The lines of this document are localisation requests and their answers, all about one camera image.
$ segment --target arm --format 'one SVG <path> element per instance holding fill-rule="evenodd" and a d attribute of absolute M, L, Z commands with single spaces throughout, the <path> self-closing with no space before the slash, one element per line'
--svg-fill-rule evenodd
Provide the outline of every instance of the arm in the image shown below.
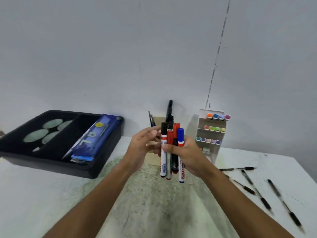
<path fill-rule="evenodd" d="M 146 128 L 132 137 L 128 150 L 112 171 L 74 208 L 59 220 L 44 238 L 93 238 L 96 237 L 114 202 L 129 177 L 140 169 L 145 155 L 152 149 L 150 141 L 157 141 L 160 126 Z"/>
<path fill-rule="evenodd" d="M 194 140 L 186 137 L 183 147 L 165 145 L 163 150 L 177 154 L 185 168 L 204 181 L 241 238 L 294 238 L 230 182 L 204 156 Z"/>

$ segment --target dark blue marker cap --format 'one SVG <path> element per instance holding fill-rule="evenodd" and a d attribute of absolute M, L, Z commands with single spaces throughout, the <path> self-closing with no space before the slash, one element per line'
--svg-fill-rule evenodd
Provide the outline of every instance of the dark blue marker cap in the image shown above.
<path fill-rule="evenodd" d="M 184 141 L 184 129 L 183 128 L 177 129 L 177 138 L 178 138 L 179 142 Z"/>

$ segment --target red cap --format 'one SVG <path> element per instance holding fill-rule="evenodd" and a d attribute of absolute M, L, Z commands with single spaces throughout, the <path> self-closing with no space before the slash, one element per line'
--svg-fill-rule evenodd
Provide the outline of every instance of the red cap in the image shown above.
<path fill-rule="evenodd" d="M 168 130 L 167 131 L 167 144 L 173 144 L 174 137 L 173 137 L 173 131 Z"/>
<path fill-rule="evenodd" d="M 180 128 L 180 123 L 174 123 L 173 135 L 174 139 L 177 139 L 177 130 Z"/>

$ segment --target table surface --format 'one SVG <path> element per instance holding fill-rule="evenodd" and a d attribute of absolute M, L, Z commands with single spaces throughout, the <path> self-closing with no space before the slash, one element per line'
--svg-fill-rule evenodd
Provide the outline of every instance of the table surface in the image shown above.
<path fill-rule="evenodd" d="M 124 155 L 131 137 L 122 137 L 95 180 L 15 166 L 0 159 L 1 237 L 42 237 L 89 193 Z M 255 204 L 293 236 L 317 237 L 317 184 L 287 156 L 221 148 L 218 168 L 254 166 L 247 171 L 272 207 L 244 190 Z M 226 172 L 250 185 L 240 171 Z M 271 179 L 303 225 L 301 232 L 267 183 Z M 184 184 L 159 177 L 159 166 L 145 164 L 125 185 L 98 237 L 238 237 L 200 179 L 186 172 Z"/>

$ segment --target black organizer box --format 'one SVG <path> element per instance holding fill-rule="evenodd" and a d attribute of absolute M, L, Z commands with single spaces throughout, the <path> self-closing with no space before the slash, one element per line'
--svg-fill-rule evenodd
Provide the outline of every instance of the black organizer box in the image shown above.
<path fill-rule="evenodd" d="M 64 156 L 100 117 L 99 114 L 49 110 L 2 136 L 0 156 L 3 156 L 10 163 L 20 166 L 95 179 L 122 136 L 123 117 L 120 116 L 120 124 L 110 134 L 93 161 L 86 164 L 76 164 L 70 162 L 71 153 L 66 157 Z M 54 119 L 62 119 L 63 122 L 73 121 L 47 144 L 42 145 L 38 151 L 33 150 L 38 147 L 42 139 L 30 143 L 23 142 L 27 134 L 42 129 L 43 124 Z"/>

